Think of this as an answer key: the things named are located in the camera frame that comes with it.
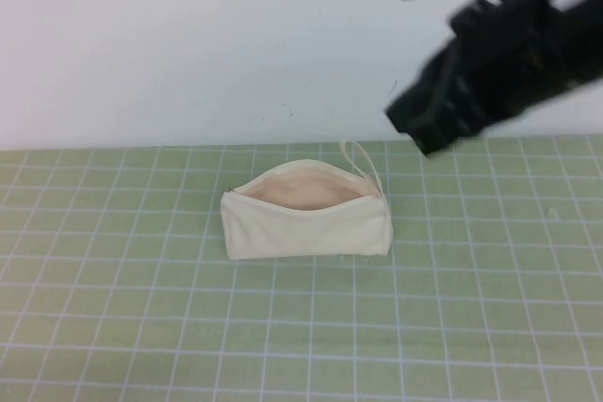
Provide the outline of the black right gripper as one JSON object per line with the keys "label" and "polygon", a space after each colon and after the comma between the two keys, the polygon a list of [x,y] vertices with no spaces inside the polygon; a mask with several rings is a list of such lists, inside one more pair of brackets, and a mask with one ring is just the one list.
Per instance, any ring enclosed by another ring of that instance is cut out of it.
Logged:
{"label": "black right gripper", "polygon": [[602,0],[473,0],[385,109],[424,156],[602,76]]}

